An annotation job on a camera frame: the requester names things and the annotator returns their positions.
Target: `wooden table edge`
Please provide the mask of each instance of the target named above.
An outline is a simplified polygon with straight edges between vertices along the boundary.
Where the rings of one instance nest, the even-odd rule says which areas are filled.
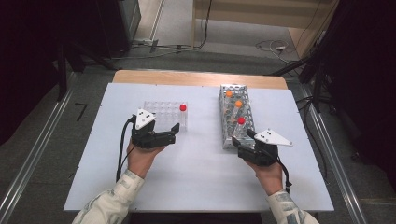
[[[240,84],[247,85],[248,88],[288,89],[283,77],[166,70],[120,70],[114,75],[113,83],[213,87],[219,87],[221,84]]]

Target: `red cap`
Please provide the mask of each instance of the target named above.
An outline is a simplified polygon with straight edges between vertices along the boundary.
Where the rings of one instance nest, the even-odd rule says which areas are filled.
[[[238,124],[244,124],[244,123],[245,123],[245,119],[242,118],[242,117],[240,117],[240,118],[238,119]]]
[[[186,105],[181,105],[180,106],[180,111],[186,111],[187,110],[187,106]]]

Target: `gray floor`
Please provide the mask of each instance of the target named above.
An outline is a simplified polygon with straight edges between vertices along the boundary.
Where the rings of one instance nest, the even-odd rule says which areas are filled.
[[[166,42],[165,36],[160,35],[162,27],[159,24],[159,30],[156,34],[160,39],[160,43],[163,41],[161,44],[175,44],[175,39],[173,43]],[[274,34],[279,35],[264,36],[262,40],[290,39],[289,36],[282,33],[284,31],[278,31],[280,33],[275,32]],[[216,45],[219,40],[212,37],[208,39],[207,49],[168,54],[162,57],[152,56],[154,54],[168,53],[169,50],[157,49],[155,53],[149,54],[148,48],[138,48],[131,50],[125,56],[125,59],[111,62],[123,69],[205,71],[253,76],[270,74],[285,65],[271,52],[259,51],[260,55],[256,54],[255,50],[257,49],[254,46],[256,39],[254,41],[249,39],[250,46],[249,48],[243,47],[247,50],[244,50],[242,55],[236,54],[235,50],[230,48],[235,46],[238,48],[238,45],[243,45],[240,42],[240,38],[243,39],[244,37],[237,35],[235,40],[230,40],[233,46],[227,45],[226,48],[220,48],[221,46],[224,47],[224,45]],[[150,58],[136,58],[142,56],[149,56]],[[288,60],[295,60],[295,55],[285,56]],[[114,71],[108,71],[102,66],[92,63],[83,74],[78,74],[78,81],[74,86],[74,92],[68,105],[8,223],[71,223],[76,213],[64,212],[64,202],[73,181],[73,174],[77,170],[79,160],[88,140],[106,84],[112,81],[114,73]],[[301,85],[297,81],[296,73],[292,71],[283,77],[287,80],[288,87],[292,90],[295,99],[303,98]],[[25,119],[12,138],[0,146],[1,195],[5,194],[8,185],[32,149],[35,140],[50,116],[50,112],[55,107],[57,94],[58,88],[55,87]],[[79,121],[77,119],[82,108],[76,103],[88,105]],[[391,188],[386,174],[373,164],[350,159],[355,149],[348,140],[343,124],[337,116],[329,113],[326,105],[321,106],[323,107],[322,116],[325,119],[338,156],[341,158],[352,186],[362,202],[361,206],[368,223],[396,223],[393,218],[396,213],[396,205],[391,202],[391,199],[395,198],[395,192]],[[309,116],[308,126],[319,141],[318,133],[315,131],[315,126]],[[323,170],[324,166],[318,149],[314,142],[311,143],[317,156],[319,167]],[[327,188],[335,211],[320,213],[318,216],[319,221],[320,223],[352,223],[329,163],[327,163],[327,168],[329,182]],[[262,219],[263,223],[275,223],[270,212],[263,213]]]

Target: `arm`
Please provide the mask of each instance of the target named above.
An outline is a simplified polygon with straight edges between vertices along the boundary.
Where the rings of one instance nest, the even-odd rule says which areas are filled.
[[[144,183],[155,156],[165,147],[157,147],[150,152],[130,144],[127,152],[128,170],[117,181],[114,189],[106,190],[88,202],[75,217],[74,224],[121,223],[128,214],[138,191]]]
[[[249,161],[246,163],[255,171],[262,188],[269,196],[267,202],[278,224],[318,223],[309,213],[301,210],[290,195],[283,190],[282,167],[278,163],[269,167],[257,166]]]

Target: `sleeve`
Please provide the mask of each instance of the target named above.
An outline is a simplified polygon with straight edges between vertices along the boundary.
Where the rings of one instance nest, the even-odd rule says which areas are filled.
[[[143,183],[144,179],[126,170],[114,189],[102,192],[84,206],[73,224],[121,224]]]
[[[318,223],[309,213],[300,210],[290,195],[283,189],[269,196],[267,202],[278,224]]]

